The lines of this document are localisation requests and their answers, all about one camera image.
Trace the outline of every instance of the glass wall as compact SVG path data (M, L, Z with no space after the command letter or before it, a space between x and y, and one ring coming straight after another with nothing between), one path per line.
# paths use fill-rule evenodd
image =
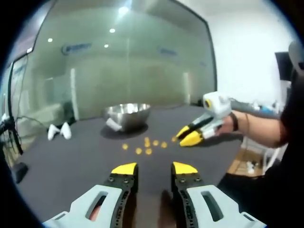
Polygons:
M58 0L26 62L13 112L45 125L121 103L196 102L216 88L207 24L172 0Z

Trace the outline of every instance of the stainless steel bowl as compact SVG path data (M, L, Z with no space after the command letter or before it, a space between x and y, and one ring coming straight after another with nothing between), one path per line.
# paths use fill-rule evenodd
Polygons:
M119 104L106 108L104 116L122 126L121 131L129 131L144 126L150 107L149 104Z

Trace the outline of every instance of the ceiling light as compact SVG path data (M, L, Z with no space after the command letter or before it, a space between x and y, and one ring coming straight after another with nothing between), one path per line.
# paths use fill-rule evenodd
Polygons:
M123 7L119 8L118 13L119 14L126 14L128 11L129 11L129 8L123 6Z

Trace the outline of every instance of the black wristband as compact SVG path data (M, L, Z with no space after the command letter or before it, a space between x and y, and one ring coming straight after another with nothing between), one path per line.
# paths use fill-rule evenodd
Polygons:
M237 119L236 115L235 115L233 112L231 112L231 113L229 114L229 116L230 116L231 119L232 119L233 131L234 131L234 132L235 132L235 131L238 131L238 119Z

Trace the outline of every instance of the dark gray table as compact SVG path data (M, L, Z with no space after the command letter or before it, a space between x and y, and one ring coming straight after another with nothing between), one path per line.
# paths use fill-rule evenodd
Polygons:
M170 165L173 161L198 169L206 184L218 184L239 151L241 139L213 138L199 146L181 148L171 138L181 127L203 113L200 107L152 109L147 127L133 134L117 134L104 128L103 119L80 121L71 126L72 139L42 135L20 158L29 166L20 193L37 217L45 221L69 211L70 204L96 184L101 184L118 165L137 162L139 193L136 227L171 227L168 209ZM166 141L166 149L152 146L152 154L137 155L144 138ZM122 144L129 145L128 150Z

